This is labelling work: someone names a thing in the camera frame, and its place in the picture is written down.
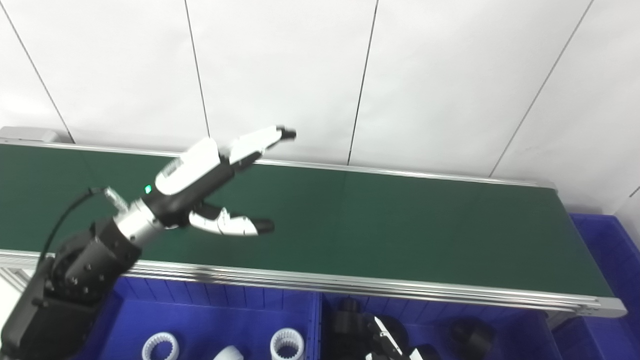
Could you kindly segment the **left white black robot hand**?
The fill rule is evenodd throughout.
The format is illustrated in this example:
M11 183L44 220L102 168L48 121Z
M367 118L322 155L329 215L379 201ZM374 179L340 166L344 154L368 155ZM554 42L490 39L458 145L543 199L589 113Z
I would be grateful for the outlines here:
M156 175L142 202L167 228L192 226L212 234L258 236L275 230L272 220L250 218L206 203L206 198L261 159L282 141L294 141L297 132L272 125L238 137L219 148L206 137L169 162Z

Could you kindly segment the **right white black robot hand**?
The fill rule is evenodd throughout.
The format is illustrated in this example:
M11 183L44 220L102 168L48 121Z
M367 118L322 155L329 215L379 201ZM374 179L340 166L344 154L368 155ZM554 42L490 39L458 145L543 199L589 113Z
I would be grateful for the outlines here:
M381 348L380 351L372 350L365 356L366 360L423 360L423 356L417 348L402 350L398 342L388 330L384 322L377 316L365 315L366 325L372 334L372 339Z

